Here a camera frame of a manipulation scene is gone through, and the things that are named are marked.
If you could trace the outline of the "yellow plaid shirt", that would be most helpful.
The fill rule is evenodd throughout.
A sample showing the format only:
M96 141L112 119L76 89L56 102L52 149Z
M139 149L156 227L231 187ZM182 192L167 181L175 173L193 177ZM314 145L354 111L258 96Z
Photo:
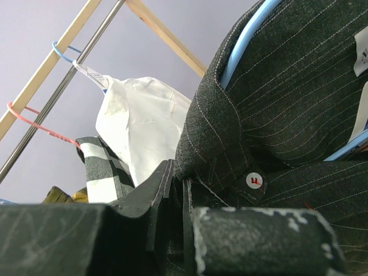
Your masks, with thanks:
M46 198L42 201L42 204L51 203L88 203L87 188L84 187L78 190L73 195L69 195L61 190L59 187L53 186L48 192Z

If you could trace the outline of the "black white checked shirt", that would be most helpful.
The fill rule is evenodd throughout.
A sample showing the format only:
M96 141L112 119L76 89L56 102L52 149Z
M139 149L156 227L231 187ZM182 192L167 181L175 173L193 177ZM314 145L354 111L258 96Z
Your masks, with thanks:
M88 202L109 204L134 188L128 166L99 136L81 137L77 153L85 165Z

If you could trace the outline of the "light blue wire hanger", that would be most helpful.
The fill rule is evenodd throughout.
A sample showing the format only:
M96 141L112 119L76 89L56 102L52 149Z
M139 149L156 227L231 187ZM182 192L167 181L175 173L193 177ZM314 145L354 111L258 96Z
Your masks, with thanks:
M240 62L240 59L247 48L248 43L252 39L252 36L281 2L282 1L264 1L257 9L255 14L247 22L231 51L227 65L220 79L222 88L227 88L236 70L236 67ZM366 121L367 120L365 120L363 129L358 136L355 136L354 139L350 140L344 147L325 158L324 162L343 159L351 154L364 151L367 148L367 129L365 129Z

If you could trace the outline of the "wooden clothes rack frame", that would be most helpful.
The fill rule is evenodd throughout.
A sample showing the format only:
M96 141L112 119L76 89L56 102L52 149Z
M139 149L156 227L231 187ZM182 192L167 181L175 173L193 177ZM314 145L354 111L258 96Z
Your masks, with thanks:
M100 1L87 1L85 3L57 42L57 46L59 46L62 51L65 51L74 38L76 38L77 34L94 13L99 4ZM89 55L122 5L126 5L149 28L151 28L153 32L156 33L162 41L165 42L197 75L200 77L204 75L206 67L202 62L190 52L190 50L165 26L164 23L161 22L160 19L156 17L156 15L154 15L152 11L150 11L148 7L146 7L145 4L142 3L142 1L117 1L104 22L95 32L93 38L91 38L82 53L79 55L78 60L80 62L83 62ZM21 112L25 109L26 105L35 95L49 73L53 70L59 59L60 57L54 51L51 51L47 55L36 72L31 76L30 80L28 80L27 84L13 101L13 106L16 111Z

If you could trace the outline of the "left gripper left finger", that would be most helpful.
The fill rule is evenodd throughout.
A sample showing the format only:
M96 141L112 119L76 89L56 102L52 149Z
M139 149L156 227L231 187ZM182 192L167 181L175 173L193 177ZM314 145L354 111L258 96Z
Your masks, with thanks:
M109 205L2 205L1 274L164 275L173 164Z

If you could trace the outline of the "pink hanger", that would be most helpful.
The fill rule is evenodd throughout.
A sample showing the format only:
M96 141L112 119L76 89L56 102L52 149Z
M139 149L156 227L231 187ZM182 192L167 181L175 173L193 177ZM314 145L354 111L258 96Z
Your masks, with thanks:
M33 121L30 121L29 119L27 119L27 118L23 117L22 115L20 115L19 113L17 113L13 109L13 103L12 102L8 102L7 103L7 110L12 115L14 115L17 119L22 120L23 122L29 124L30 126L35 127L36 129L42 130L42 131L46 132L48 135L50 135L52 137L55 137L55 138L57 138L59 140L65 141L67 143L70 143L70 144L74 145L76 148L79 148L79 149L81 148L80 145L79 145L79 143L77 143L75 140L69 139L69 138L67 138L67 137L65 137L65 136L63 136L63 135L61 135L61 134L59 134L57 132L54 132L54 131L52 131L52 130L50 130L48 128L45 128L42 125L37 124L37 123L35 123Z

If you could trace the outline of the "dark pinstriped shirt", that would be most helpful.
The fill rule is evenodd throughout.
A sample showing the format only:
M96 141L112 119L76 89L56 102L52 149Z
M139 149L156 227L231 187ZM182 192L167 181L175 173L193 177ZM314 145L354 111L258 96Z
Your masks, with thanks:
M329 162L351 135L367 74L354 36L366 1L282 1L252 36L229 84L220 78L255 3L220 44L189 107L170 197L184 184L234 207L305 208L332 224L349 275L367 273L367 153Z

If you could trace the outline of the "metal hanging rod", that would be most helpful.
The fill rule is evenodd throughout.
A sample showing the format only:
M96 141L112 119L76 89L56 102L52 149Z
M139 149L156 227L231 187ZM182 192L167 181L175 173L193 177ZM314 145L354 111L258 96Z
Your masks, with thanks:
M67 71L67 73L64 76L64 78L62 79L62 81L58 84L57 88L51 94L49 100L46 102L45 106L42 108L40 114L37 115L37 117L35 119L35 123L41 124L41 123L44 122L44 120L47 118L47 116L49 115L49 113L52 110L52 108L55 106L55 104L59 100L60 96L63 94L63 92L65 91L65 89L67 88L67 86L72 81L72 79L75 76L75 74L76 74L76 69L74 69L72 67ZM9 129L13 126L13 124L14 124L15 121L16 121L16 117L14 115L12 115L9 111L6 111L4 113L4 115L1 117L1 138L4 138L5 137L5 134L8 133ZM15 147L15 149L13 150L13 152L7 158L7 160L4 163L4 165L1 167L1 181L3 181L6 178L6 176L8 175L8 173L10 172L10 170L13 168L14 164L16 163L16 161L18 160L18 158L21 156L21 154L23 153L24 149L27 147L27 145L29 144L29 142L32 140L32 138L34 137L34 135L35 135L36 132L37 132L37 129L35 127L33 127L33 126L30 126L29 129L25 132L23 138L20 140L20 142Z

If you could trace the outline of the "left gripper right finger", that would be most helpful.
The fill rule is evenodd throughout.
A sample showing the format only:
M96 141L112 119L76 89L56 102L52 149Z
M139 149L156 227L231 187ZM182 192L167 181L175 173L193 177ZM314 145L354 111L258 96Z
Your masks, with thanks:
M346 275L334 230L307 209L236 208L183 183L186 275Z

